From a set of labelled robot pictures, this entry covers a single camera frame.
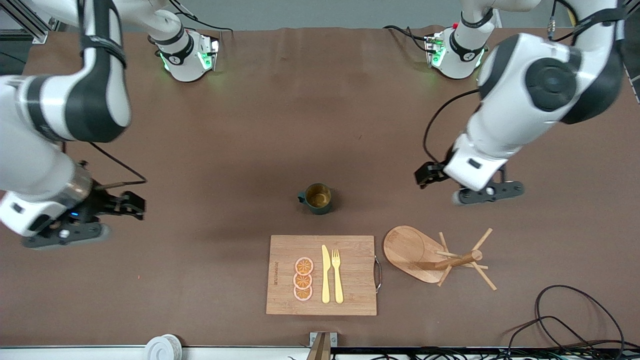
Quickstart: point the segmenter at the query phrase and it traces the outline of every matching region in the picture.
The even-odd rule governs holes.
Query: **brown table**
[[[497,30],[490,45],[515,32]],[[50,34],[25,73],[78,70],[76,36]],[[147,199],[146,219],[103,217],[109,241],[50,252],[21,247],[2,227],[0,345],[140,344],[167,332],[188,345],[297,345],[310,331],[337,331],[348,346],[506,345],[509,329],[533,318],[537,293],[555,283],[592,294],[628,340],[640,338],[640,115],[627,80],[604,115],[556,126],[509,162],[523,197],[460,208],[451,204],[454,182],[420,190],[413,171],[426,161],[427,119],[474,80],[429,70],[398,33],[225,33],[219,72],[195,83],[174,81],[145,34],[126,34],[125,49],[133,125],[105,148],[149,178],[131,188]],[[477,102],[442,113],[431,133],[436,154]],[[131,177],[86,144],[69,151],[99,181]],[[336,210],[321,217],[296,199],[317,181],[337,193]],[[381,241],[403,224],[443,231],[454,252],[494,228],[482,264],[499,290],[473,270],[455,269],[439,288],[394,268]],[[265,315],[272,234],[375,235],[378,316]],[[550,293],[543,312],[587,338],[616,337],[567,292]],[[516,344],[551,345],[535,328]]]

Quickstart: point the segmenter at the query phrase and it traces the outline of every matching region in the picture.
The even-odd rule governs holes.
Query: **mug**
[[[307,205],[309,210],[316,215],[323,215],[331,210],[331,190],[325,184],[310,185],[305,191],[298,194],[298,200]]]

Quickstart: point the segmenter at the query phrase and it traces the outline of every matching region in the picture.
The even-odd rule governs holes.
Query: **knife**
[[[322,302],[328,304],[329,299],[329,269],[331,268],[331,258],[329,258],[329,250],[322,245]]]

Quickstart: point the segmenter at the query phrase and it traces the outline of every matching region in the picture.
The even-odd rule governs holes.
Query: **citrus slice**
[[[313,279],[311,278],[311,275],[293,275],[293,286],[300,290],[309,289],[309,286],[311,286],[312,282]]]
[[[296,272],[300,275],[308,275],[314,270],[314,262],[309,258],[299,258],[296,261]]]
[[[314,294],[314,289],[313,288],[309,288],[309,289],[298,289],[298,288],[293,288],[293,296],[296,297],[296,299],[300,300],[300,301],[307,301],[308,299],[311,299],[311,295]]]

